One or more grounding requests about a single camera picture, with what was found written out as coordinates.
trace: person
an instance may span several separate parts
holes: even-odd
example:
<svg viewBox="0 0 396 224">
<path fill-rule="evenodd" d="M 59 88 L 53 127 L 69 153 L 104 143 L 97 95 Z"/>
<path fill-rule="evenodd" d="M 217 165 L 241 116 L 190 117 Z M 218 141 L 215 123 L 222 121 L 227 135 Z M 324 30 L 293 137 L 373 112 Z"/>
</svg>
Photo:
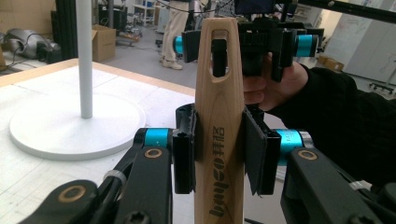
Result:
<svg viewBox="0 0 396 224">
<path fill-rule="evenodd" d="M 183 66 L 177 63 L 176 54 L 173 50 L 173 42 L 175 37 L 181 35 L 186 27 L 190 1 L 170 0 L 169 2 L 169 20 L 166 23 L 163 33 L 163 51 L 160 58 L 160 63 L 163 64 L 163 67 L 175 70 L 183 69 Z"/>
<path fill-rule="evenodd" d="M 270 56 L 262 75 L 244 77 L 243 85 L 247 105 L 308 131 L 315 147 L 355 179 L 377 189 L 396 182 L 395 99 L 358 90 L 349 75 L 299 63 L 274 82 Z"/>
</svg>

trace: wooden edge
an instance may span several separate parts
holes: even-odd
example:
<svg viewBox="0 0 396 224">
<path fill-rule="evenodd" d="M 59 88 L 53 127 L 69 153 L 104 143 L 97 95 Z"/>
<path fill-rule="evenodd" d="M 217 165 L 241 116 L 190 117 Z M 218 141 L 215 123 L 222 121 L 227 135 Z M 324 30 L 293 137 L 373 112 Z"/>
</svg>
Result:
<svg viewBox="0 0 396 224">
<path fill-rule="evenodd" d="M 14 73 L 11 75 L 1 76 L 0 77 L 0 87 L 12 85 L 12 84 L 22 82 L 25 80 L 29 80 L 29 79 L 35 78 L 35 77 L 42 77 L 44 75 L 54 73 L 54 72 L 57 72 L 57 71 L 60 71 L 60 70 L 66 69 L 66 68 L 74 67 L 74 66 L 78 66 L 78 59 L 70 59 L 67 61 L 59 62 L 59 63 L 52 63 L 52 64 L 49 64 L 46 66 L 37 67 L 37 68 L 26 70 L 26 71 L 21 71 L 21 72 Z M 137 74 L 134 72 L 129 72 L 126 70 L 111 67 L 111 66 L 101 64 L 101 63 L 92 63 L 92 67 L 94 69 L 97 69 L 97 70 L 100 70 L 103 72 L 108 72 L 108 73 L 114 74 L 116 76 L 127 77 L 127 78 L 130 78 L 130 79 L 133 79 L 136 81 L 141 81 L 141 82 L 153 85 L 153 86 L 165 88 L 170 91 L 176 91 L 176 92 L 180 92 L 180 93 L 187 94 L 190 96 L 195 96 L 195 89 L 193 89 L 193 88 L 177 85 L 172 82 L 163 81 L 163 80 L 160 80 L 155 77 L 143 76 L 143 75 L 140 75 L 140 74 Z"/>
</svg>

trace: cardboard box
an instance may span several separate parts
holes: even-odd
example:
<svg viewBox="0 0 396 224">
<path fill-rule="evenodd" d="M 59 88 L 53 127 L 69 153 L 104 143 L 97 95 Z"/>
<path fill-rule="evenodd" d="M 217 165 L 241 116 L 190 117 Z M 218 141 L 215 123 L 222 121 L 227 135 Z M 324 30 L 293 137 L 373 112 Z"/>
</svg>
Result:
<svg viewBox="0 0 396 224">
<path fill-rule="evenodd" d="M 92 27 L 92 60 L 102 62 L 116 55 L 116 30 L 101 25 Z"/>
<path fill-rule="evenodd" d="M 329 59 L 329 57 L 320 54 L 319 57 L 318 57 L 318 62 L 321 63 L 321 64 L 325 64 L 328 59 Z"/>
<path fill-rule="evenodd" d="M 50 11 L 55 7 L 53 0 L 0 0 L 0 32 L 19 28 L 50 38 Z"/>
<path fill-rule="evenodd" d="M 332 69 L 335 72 L 341 72 L 344 68 L 343 63 L 339 63 L 334 59 L 328 58 L 326 63 L 324 64 L 325 67 Z"/>
</svg>

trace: human hand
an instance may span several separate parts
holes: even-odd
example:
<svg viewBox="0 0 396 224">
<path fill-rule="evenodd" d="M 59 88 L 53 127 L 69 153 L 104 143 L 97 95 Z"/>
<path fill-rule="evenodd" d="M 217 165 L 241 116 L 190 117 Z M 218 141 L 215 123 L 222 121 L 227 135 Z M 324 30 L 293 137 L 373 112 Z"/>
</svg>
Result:
<svg viewBox="0 0 396 224">
<path fill-rule="evenodd" d="M 246 105 L 258 104 L 264 111 L 271 110 L 295 96 L 308 81 L 305 69 L 293 62 L 291 67 L 284 68 L 282 81 L 275 82 L 271 79 L 271 63 L 271 56 L 264 57 L 261 76 L 243 76 Z"/>
</svg>

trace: metal screw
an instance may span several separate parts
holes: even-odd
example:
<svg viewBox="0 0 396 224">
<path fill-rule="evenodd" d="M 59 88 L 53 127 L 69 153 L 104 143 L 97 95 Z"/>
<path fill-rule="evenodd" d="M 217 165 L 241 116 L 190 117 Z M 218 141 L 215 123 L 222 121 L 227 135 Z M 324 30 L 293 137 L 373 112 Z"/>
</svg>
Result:
<svg viewBox="0 0 396 224">
<path fill-rule="evenodd" d="M 70 186 L 64 189 L 58 196 L 60 203 L 73 203 L 84 196 L 87 189 L 82 185 Z"/>
<path fill-rule="evenodd" d="M 163 152 L 158 148 L 152 148 L 145 152 L 145 156 L 150 159 L 159 158 L 159 157 L 161 157 L 162 154 L 163 154 Z"/>
<path fill-rule="evenodd" d="M 298 152 L 298 155 L 301 158 L 304 158 L 304 159 L 309 160 L 309 161 L 314 161 L 314 160 L 316 160 L 318 158 L 317 154 L 315 154 L 315 153 L 313 153 L 311 151 L 308 151 L 308 150 L 300 150 Z"/>
</svg>

